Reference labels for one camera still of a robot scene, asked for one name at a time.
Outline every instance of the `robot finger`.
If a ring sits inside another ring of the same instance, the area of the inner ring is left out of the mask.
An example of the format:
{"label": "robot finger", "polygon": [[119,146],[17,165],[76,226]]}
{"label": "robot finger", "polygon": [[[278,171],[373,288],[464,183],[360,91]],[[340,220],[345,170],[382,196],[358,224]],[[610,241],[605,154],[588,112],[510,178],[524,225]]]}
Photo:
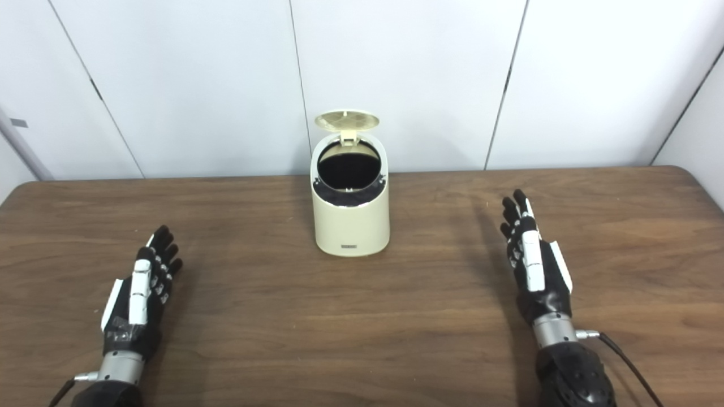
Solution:
{"label": "robot finger", "polygon": [[507,223],[502,223],[500,224],[500,232],[502,232],[502,235],[505,236],[506,239],[510,239],[510,236],[513,234],[513,228]]}
{"label": "robot finger", "polygon": [[520,263],[523,261],[523,251],[521,251],[520,245],[518,242],[511,241],[508,243],[508,259],[510,260],[510,265],[515,267],[517,263]]}
{"label": "robot finger", "polygon": [[151,247],[154,250],[156,250],[159,246],[159,243],[168,236],[170,233],[169,227],[166,225],[162,225],[160,228],[158,228],[153,234],[151,235],[151,238],[148,239],[148,243],[146,243],[146,247]]}
{"label": "robot finger", "polygon": [[163,297],[158,295],[152,295],[148,299],[148,324],[151,326],[158,326],[161,323],[161,318],[164,315],[164,303],[161,302]]}
{"label": "robot finger", "polygon": [[505,218],[505,221],[510,224],[511,227],[515,227],[515,223],[520,220],[520,216],[518,215],[518,211],[516,209],[509,209],[505,208],[502,212],[502,217]]}
{"label": "robot finger", "polygon": [[157,245],[152,246],[152,247],[153,247],[153,249],[156,250],[157,255],[163,256],[164,252],[168,249],[168,247],[171,245],[171,243],[173,243],[173,241],[174,241],[174,234],[169,232],[168,234],[166,234],[166,236],[163,239],[159,240]]}
{"label": "robot finger", "polygon": [[140,248],[131,274],[128,303],[128,322],[131,324],[144,325],[148,320],[146,303],[151,293],[154,263],[153,251],[148,247]]}
{"label": "robot finger", "polygon": [[174,261],[172,261],[168,269],[168,275],[170,276],[170,278],[173,278],[176,273],[181,270],[181,267],[183,267],[183,261],[181,261],[181,259],[175,259]]}
{"label": "robot finger", "polygon": [[515,267],[513,267],[513,276],[515,277],[515,283],[520,291],[527,291],[528,273],[526,267],[522,261],[519,261]]}
{"label": "robot finger", "polygon": [[541,254],[541,240],[538,231],[528,230],[521,236],[523,265],[526,268],[528,291],[545,290],[545,269]]}
{"label": "robot finger", "polygon": [[173,287],[173,280],[171,279],[160,279],[159,283],[156,284],[156,287],[152,289],[153,294],[159,298],[163,298],[164,296],[168,298],[169,295],[171,295],[171,289]]}
{"label": "robot finger", "polygon": [[531,207],[531,202],[528,200],[526,194],[522,190],[516,189],[515,192],[513,192],[513,197],[515,202],[521,208],[521,216],[533,217],[533,208]]}
{"label": "robot finger", "polygon": [[171,260],[173,260],[174,256],[176,256],[179,252],[179,247],[175,244],[171,244],[168,249],[166,249],[165,252],[161,254],[161,260],[164,264],[170,264]]}
{"label": "robot finger", "polygon": [[518,205],[516,205],[515,202],[513,202],[513,199],[510,199],[509,197],[506,196],[505,198],[502,199],[502,205],[503,205],[503,208],[514,211],[515,213],[518,214],[518,217],[521,217],[521,210],[520,210],[520,208],[518,208]]}

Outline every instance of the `cream trash can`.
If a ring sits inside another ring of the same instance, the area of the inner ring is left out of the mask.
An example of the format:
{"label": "cream trash can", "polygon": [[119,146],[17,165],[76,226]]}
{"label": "cream trash can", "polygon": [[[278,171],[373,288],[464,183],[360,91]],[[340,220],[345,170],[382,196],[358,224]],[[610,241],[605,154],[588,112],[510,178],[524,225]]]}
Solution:
{"label": "cream trash can", "polygon": [[319,248],[335,256],[368,256],[390,241],[390,182],[387,155],[372,135],[374,115],[327,112],[314,122],[335,132],[317,143],[309,180],[314,232]]}

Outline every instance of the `black cable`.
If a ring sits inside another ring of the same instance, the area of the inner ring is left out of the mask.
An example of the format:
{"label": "black cable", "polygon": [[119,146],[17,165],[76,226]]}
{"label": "black cable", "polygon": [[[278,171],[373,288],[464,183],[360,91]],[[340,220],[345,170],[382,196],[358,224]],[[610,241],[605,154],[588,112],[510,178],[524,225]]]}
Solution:
{"label": "black cable", "polygon": [[624,363],[626,363],[626,366],[631,369],[633,374],[636,375],[636,378],[641,382],[641,385],[644,386],[644,389],[646,389],[646,392],[649,393],[654,403],[656,403],[658,407],[664,407],[663,403],[661,403],[661,400],[659,400],[659,398],[656,396],[656,393],[654,393],[654,390],[651,388],[651,386],[649,386],[649,383],[646,381],[646,379],[644,379],[644,376],[641,375],[641,372],[639,372],[639,370],[633,365],[634,363],[623,353],[621,348],[616,345],[616,342],[613,342],[613,340],[603,332],[600,333],[598,338],[601,340],[601,342],[608,345],[608,347],[611,348],[612,351],[614,351],[623,359]]}
{"label": "black cable", "polygon": [[50,400],[50,406],[48,407],[55,407],[58,403],[60,403],[60,400],[65,396],[66,393],[68,393],[68,390],[70,390],[73,385],[75,385],[75,379],[68,380],[65,382],[63,387],[60,387],[60,390],[58,390],[58,393],[53,397],[53,400]]}

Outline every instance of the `silver metal cylinder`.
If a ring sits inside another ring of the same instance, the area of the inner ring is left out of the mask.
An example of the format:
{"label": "silver metal cylinder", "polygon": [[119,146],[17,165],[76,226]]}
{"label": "silver metal cylinder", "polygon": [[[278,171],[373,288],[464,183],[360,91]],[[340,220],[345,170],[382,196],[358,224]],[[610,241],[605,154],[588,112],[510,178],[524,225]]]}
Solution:
{"label": "silver metal cylinder", "polygon": [[108,352],[103,357],[101,370],[98,371],[98,381],[115,380],[138,385],[143,365],[143,357],[136,352]]}
{"label": "silver metal cylinder", "polygon": [[76,382],[95,382],[98,380],[98,372],[85,372],[76,374],[73,379]]}
{"label": "silver metal cylinder", "polygon": [[578,342],[571,318],[558,312],[545,314],[533,321],[533,333],[539,348],[561,342]]}

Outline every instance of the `white wall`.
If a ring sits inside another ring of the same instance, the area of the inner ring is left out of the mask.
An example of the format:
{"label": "white wall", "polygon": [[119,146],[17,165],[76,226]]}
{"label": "white wall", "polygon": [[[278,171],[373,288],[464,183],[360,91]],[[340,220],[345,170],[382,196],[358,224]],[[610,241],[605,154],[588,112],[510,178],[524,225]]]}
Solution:
{"label": "white wall", "polygon": [[305,172],[288,0],[54,0],[146,177]]}
{"label": "white wall", "polygon": [[494,133],[525,0],[51,1],[72,43],[0,0],[0,121],[56,179],[306,172],[339,108],[393,171],[648,164],[724,46],[721,1],[530,0]]}
{"label": "white wall", "polygon": [[724,209],[724,58],[720,58],[654,165],[688,170]]}
{"label": "white wall", "polygon": [[46,1],[0,0],[0,119],[45,179],[140,177]]}
{"label": "white wall", "polygon": [[15,187],[29,181],[35,181],[35,176],[0,133],[0,204]]}
{"label": "white wall", "polygon": [[294,0],[314,117],[363,109],[392,171],[482,169],[524,0]]}
{"label": "white wall", "polygon": [[531,0],[488,169],[648,165],[724,45],[724,1]]}

